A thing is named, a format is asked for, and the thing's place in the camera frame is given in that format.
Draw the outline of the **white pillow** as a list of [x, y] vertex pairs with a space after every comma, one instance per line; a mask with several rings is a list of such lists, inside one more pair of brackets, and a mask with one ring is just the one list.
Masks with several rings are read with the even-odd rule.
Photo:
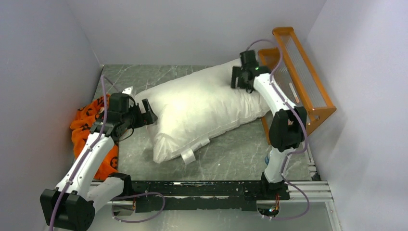
[[239, 59], [193, 72], [138, 93], [147, 99], [157, 121], [147, 126], [153, 160], [162, 163], [182, 157], [188, 164], [194, 152], [210, 140], [263, 117], [269, 107], [256, 91], [233, 89], [232, 68]]

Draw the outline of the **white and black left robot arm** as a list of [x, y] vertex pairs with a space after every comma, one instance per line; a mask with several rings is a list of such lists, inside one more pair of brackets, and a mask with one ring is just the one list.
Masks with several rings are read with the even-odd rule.
[[95, 214], [108, 201], [127, 200], [135, 191], [130, 175], [110, 173], [101, 184], [91, 183], [109, 151], [127, 130], [144, 127], [158, 119], [148, 99], [142, 99], [144, 111], [126, 93], [114, 93], [104, 99], [104, 113], [90, 128], [87, 142], [79, 157], [54, 189], [45, 189], [40, 196], [44, 218], [52, 231], [62, 228], [86, 231]]

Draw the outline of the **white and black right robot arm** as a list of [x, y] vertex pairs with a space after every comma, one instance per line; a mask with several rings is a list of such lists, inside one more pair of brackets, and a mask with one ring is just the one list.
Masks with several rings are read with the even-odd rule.
[[268, 132], [272, 150], [259, 187], [263, 198], [272, 199], [284, 187], [284, 170], [290, 154], [305, 139], [307, 112], [284, 94], [273, 71], [259, 64], [254, 50], [241, 52], [240, 61], [240, 66], [232, 68], [231, 87], [244, 89], [248, 93], [257, 91], [273, 115]]

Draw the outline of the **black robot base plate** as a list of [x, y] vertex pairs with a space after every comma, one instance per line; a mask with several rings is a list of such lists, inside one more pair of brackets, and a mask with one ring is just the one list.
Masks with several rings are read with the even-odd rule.
[[288, 186], [271, 193], [260, 180], [132, 181], [115, 200], [134, 202], [136, 212], [163, 210], [239, 209], [257, 211], [260, 201], [289, 200]]

